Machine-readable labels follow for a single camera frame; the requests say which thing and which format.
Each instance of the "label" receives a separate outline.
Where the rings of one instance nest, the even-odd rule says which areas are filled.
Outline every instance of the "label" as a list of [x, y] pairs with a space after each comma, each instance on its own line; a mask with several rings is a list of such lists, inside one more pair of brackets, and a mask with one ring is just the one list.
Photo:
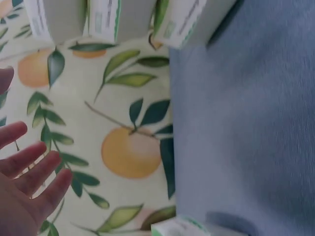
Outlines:
[[42, 40], [51, 40], [43, 0], [25, 0], [24, 5], [30, 19], [33, 36]]
[[120, 9], [121, 0], [91, 0], [90, 34], [115, 43]]
[[175, 217], [151, 226], [152, 236], [211, 236], [202, 225], [189, 218]]
[[155, 39], [179, 48], [193, 32], [207, 0], [159, 0], [155, 18]]

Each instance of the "blue blanket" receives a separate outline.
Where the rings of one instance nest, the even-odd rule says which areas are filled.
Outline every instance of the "blue blanket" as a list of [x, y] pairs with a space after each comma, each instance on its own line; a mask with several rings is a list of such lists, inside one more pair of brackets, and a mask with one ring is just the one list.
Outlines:
[[238, 2], [171, 77], [178, 213], [315, 235], [315, 1]]

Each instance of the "green leaf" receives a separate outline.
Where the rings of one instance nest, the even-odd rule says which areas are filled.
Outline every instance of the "green leaf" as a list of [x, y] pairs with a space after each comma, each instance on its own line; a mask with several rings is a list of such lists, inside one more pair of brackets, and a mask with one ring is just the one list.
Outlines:
[[52, 121], [53, 123], [60, 124], [60, 125], [65, 125], [65, 122], [63, 119], [61, 119], [60, 116], [58, 116], [55, 112], [42, 109], [44, 117]]
[[5, 45], [8, 43], [8, 41], [5, 41], [4, 43], [0, 44], [0, 52], [3, 50]]
[[34, 115], [32, 127], [36, 128], [43, 120], [44, 120], [43, 110], [40, 106], [38, 106]]
[[56, 82], [64, 69], [64, 56], [56, 49], [48, 59], [48, 79], [50, 87]]
[[173, 133], [173, 125], [170, 124], [160, 130], [158, 130], [157, 132], [155, 132], [155, 134], [172, 134]]
[[28, 108], [27, 108], [27, 115], [31, 114], [35, 108], [38, 106], [39, 102], [43, 102], [46, 105], [53, 105], [51, 101], [48, 100], [48, 98], [40, 93], [40, 92], [35, 92], [31, 96], [29, 103], [28, 103]]
[[55, 169], [55, 173], [58, 174], [64, 168], [64, 162], [62, 161], [59, 166]]
[[173, 218], [176, 216], [176, 207], [175, 206], [169, 206], [160, 210], [157, 210], [150, 214], [142, 223], [140, 230], [142, 231], [150, 231], [151, 225], [168, 220], [170, 218]]
[[6, 124], [6, 117], [3, 117], [2, 119], [0, 119], [0, 127], [5, 126]]
[[74, 155], [64, 153], [64, 152], [62, 152], [60, 154], [61, 154], [61, 156], [65, 162], [69, 162], [72, 165], [76, 165], [76, 166], [88, 166], [89, 165], [89, 163], [86, 160], [83, 160], [83, 159], [76, 157]]
[[156, 4], [156, 13], [154, 17], [154, 34], [159, 31], [161, 27], [165, 14], [167, 12], [169, 0], [158, 0]]
[[23, 25], [23, 26], [21, 27], [22, 30], [24, 30], [24, 29], [30, 29], [30, 28], [31, 28], [31, 26], [30, 26], [29, 24]]
[[131, 122], [134, 124], [134, 126], [136, 126], [135, 124], [136, 120], [138, 119], [138, 116], [141, 112], [142, 103], [143, 103], [143, 98], [132, 103], [132, 105], [129, 108], [129, 117], [130, 117]]
[[22, 31], [22, 32], [18, 33], [16, 36], [14, 36], [13, 38], [19, 38], [19, 37], [23, 36], [24, 34], [26, 34], [29, 31], [30, 31], [29, 29], [27, 29], [25, 31]]
[[154, 124], [164, 119], [169, 107], [169, 100], [162, 100], [152, 103], [145, 112], [141, 126], [146, 124]]
[[69, 49], [80, 52], [97, 52], [113, 47], [116, 47], [116, 45], [105, 43], [84, 43], [74, 45], [72, 47], [69, 47]]
[[60, 142], [64, 145], [72, 145], [74, 143], [71, 137], [63, 135], [61, 133], [52, 132], [51, 136], [53, 140]]
[[138, 64], [151, 67], [151, 68], [157, 68], [157, 67], [163, 67], [169, 65], [169, 58], [166, 57], [146, 57], [146, 58], [140, 58], [137, 61]]
[[107, 84], [115, 84], [115, 85], [125, 85], [130, 87], [141, 87], [146, 83], [151, 81], [152, 79], [156, 79], [155, 75], [145, 74], [145, 73], [130, 73], [125, 75], [119, 75], [111, 78], [107, 81]]
[[72, 180], [71, 187], [74, 193], [80, 198], [83, 192], [83, 185], [81, 182], [77, 181], [75, 178]]
[[41, 134], [40, 134], [40, 140], [46, 144], [47, 151], [51, 150], [51, 132], [49, 130], [48, 125], [44, 124]]
[[23, 7], [19, 6], [19, 7], [15, 8], [13, 11], [19, 11], [19, 10], [22, 10], [22, 9], [23, 9]]
[[44, 223], [41, 225], [39, 232], [43, 233], [49, 228], [49, 222], [47, 220], [44, 221]]
[[25, 38], [28, 38], [28, 37], [30, 37], [30, 36], [32, 36], [32, 35], [33, 35], [33, 33], [32, 33], [32, 31], [31, 31], [31, 32], [28, 33], [28, 35], [25, 36]]
[[0, 95], [0, 109], [5, 105], [7, 95], [8, 95], [8, 90]]
[[167, 181], [168, 198], [175, 193], [175, 164], [174, 164], [174, 140], [162, 139], [159, 145], [164, 172]]
[[82, 184], [85, 184], [88, 186], [98, 186], [99, 185], [99, 180], [97, 178], [95, 178], [91, 175], [88, 175], [86, 173], [74, 171], [73, 175]]
[[123, 206], [116, 208], [108, 219], [97, 229], [98, 232], [106, 233], [117, 229], [136, 217], [143, 205], [140, 206]]
[[16, 7], [17, 5], [21, 4], [23, 0], [12, 0], [12, 6]]
[[90, 198], [92, 199], [92, 201], [98, 205], [100, 208], [102, 209], [108, 209], [109, 208], [109, 203], [108, 201], [106, 201], [105, 199], [103, 199], [102, 197], [93, 194], [93, 193], [89, 193]]
[[0, 30], [0, 39], [3, 38], [3, 36], [8, 32], [8, 27], [4, 28], [3, 30]]
[[8, 19], [14, 19], [16, 17], [19, 17], [19, 15], [18, 14], [12, 14], [12, 15], [7, 16]]
[[108, 62], [106, 69], [104, 71], [103, 80], [116, 68], [124, 64], [127, 60], [134, 58], [140, 54], [140, 50], [127, 50], [117, 55], [113, 56]]
[[58, 230], [56, 229], [55, 225], [52, 223], [49, 223], [48, 236], [59, 236]]

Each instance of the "finger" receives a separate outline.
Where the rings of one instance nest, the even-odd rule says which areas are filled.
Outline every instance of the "finger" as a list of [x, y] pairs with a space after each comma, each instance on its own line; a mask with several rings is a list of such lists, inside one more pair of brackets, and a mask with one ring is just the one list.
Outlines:
[[0, 127], [0, 149], [26, 134], [27, 130], [22, 121]]
[[13, 67], [8, 67], [5, 69], [0, 69], [0, 94], [3, 94], [10, 87], [14, 76]]
[[54, 210], [64, 197], [72, 180], [71, 170], [63, 169], [54, 179], [54, 181], [32, 202], [37, 208], [40, 219], [45, 220]]
[[61, 162], [59, 153], [51, 151], [32, 169], [14, 180], [15, 186], [31, 197]]
[[27, 166], [32, 164], [46, 151], [46, 145], [43, 142], [33, 144], [26, 149], [7, 159], [0, 160], [0, 173], [8, 178], [14, 178], [20, 174]]

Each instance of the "cardboard box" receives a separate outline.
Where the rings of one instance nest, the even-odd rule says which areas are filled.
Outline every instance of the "cardboard box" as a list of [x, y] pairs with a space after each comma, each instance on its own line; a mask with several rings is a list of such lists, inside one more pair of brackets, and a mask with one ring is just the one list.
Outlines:
[[147, 35], [156, 0], [91, 0], [89, 34], [116, 44]]
[[24, 0], [34, 38], [63, 43], [82, 36], [86, 0]]
[[157, 0], [154, 38], [174, 48], [206, 44], [236, 0]]

